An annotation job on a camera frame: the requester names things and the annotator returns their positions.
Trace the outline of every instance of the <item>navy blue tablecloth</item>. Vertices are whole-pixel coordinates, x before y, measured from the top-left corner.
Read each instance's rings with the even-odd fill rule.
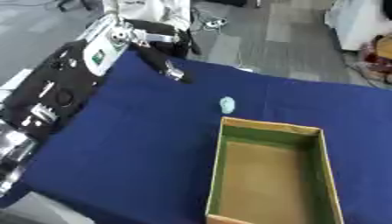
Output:
[[[222,113],[325,130],[348,224],[392,221],[392,93],[177,61],[185,85],[133,52],[34,158],[24,183],[100,223],[201,223]]]

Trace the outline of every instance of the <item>light blue ball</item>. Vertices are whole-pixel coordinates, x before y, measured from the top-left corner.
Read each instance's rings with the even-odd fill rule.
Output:
[[[220,107],[223,114],[229,115],[235,111],[235,100],[229,96],[225,96],[220,99]]]

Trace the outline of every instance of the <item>open box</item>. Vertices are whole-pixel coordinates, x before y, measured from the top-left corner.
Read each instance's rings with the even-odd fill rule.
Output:
[[[208,223],[343,223],[323,130],[224,117]]]

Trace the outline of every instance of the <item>white shirt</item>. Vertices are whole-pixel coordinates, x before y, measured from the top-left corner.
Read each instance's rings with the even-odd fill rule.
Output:
[[[122,18],[172,25],[182,31],[191,25],[190,0],[102,0],[105,12],[116,11]]]

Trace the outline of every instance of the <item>box rim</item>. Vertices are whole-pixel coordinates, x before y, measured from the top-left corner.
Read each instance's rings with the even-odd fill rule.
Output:
[[[273,130],[276,131],[286,131],[286,132],[290,132],[290,133],[297,133],[297,134],[303,134],[303,135],[308,135],[308,136],[314,136],[314,135],[319,135],[320,136],[320,140],[319,143],[321,144],[321,148],[322,148],[322,159],[323,159],[323,167],[325,169],[325,171],[323,171],[324,175],[325,175],[325,180],[327,181],[327,191],[329,194],[329,198],[331,203],[334,205],[332,207],[333,210],[333,214],[334,214],[334,219],[339,223],[339,224],[343,224],[344,223],[344,219],[343,219],[343,213],[341,211],[341,206],[340,206],[340,201],[339,201],[339,197],[338,197],[338,193],[336,190],[336,185],[335,185],[335,181],[333,178],[333,172],[332,172],[332,168],[331,168],[331,163],[330,163],[330,159],[328,157],[328,152],[327,152],[327,148],[326,148],[326,138],[325,138],[325,134],[324,131],[320,128],[316,128],[316,127],[309,127],[309,126],[301,126],[301,125],[295,125],[295,124],[290,124],[290,123],[283,123],[283,122],[263,122],[263,121],[255,121],[255,120],[249,120],[249,119],[240,119],[240,118],[233,118],[233,117],[228,117],[228,116],[223,116],[220,120],[220,131],[219,131],[219,138],[218,138],[218,143],[217,143],[217,149],[215,152],[215,160],[214,160],[214,165],[213,165],[213,176],[212,176],[212,180],[211,180],[211,185],[210,185],[210,190],[209,190],[209,195],[208,195],[208,202],[206,204],[206,211],[205,211],[205,215],[213,215],[213,214],[209,214],[210,212],[210,208],[211,208],[211,203],[212,203],[212,191],[214,189],[215,186],[215,182],[216,182],[216,171],[218,169],[218,162],[219,162],[219,155],[221,152],[221,141],[222,141],[222,131],[223,131],[223,126],[224,125],[228,125],[228,122],[230,121],[234,121],[234,122],[252,122],[252,123],[256,123],[259,125],[266,125],[267,127],[271,127]],[[309,130],[309,132],[302,132],[300,131],[300,133],[298,133],[298,130]]]

